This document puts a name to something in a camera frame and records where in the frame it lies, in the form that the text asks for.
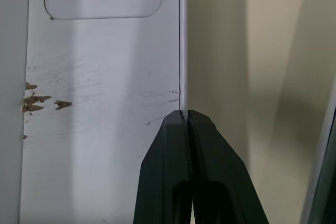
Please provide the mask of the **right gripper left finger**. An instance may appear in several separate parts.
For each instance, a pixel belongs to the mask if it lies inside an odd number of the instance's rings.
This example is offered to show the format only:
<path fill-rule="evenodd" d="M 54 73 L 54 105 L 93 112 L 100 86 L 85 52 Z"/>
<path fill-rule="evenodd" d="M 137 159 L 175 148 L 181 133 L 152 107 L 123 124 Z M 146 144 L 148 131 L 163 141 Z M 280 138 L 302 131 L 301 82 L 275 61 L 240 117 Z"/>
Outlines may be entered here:
<path fill-rule="evenodd" d="M 140 169 L 133 224 L 190 224 L 191 158 L 180 111 L 168 114 Z"/>

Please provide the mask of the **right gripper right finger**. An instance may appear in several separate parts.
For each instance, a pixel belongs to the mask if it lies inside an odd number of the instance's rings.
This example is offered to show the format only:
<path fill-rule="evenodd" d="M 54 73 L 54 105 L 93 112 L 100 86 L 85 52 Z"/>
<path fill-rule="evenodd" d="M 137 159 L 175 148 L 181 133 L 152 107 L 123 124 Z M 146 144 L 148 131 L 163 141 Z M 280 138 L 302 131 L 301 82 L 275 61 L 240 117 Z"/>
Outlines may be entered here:
<path fill-rule="evenodd" d="M 209 116 L 188 112 L 195 224 L 269 224 L 243 160 Z"/>

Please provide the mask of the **white phone box base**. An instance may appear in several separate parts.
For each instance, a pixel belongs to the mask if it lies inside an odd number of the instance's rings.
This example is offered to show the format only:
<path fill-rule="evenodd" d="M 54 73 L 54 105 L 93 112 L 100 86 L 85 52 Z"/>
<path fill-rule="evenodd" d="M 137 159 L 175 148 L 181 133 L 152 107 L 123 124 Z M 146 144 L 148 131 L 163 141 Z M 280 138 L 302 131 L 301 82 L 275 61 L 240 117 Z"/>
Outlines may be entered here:
<path fill-rule="evenodd" d="M 185 87 L 186 0 L 0 0 L 0 224 L 132 224 Z"/>

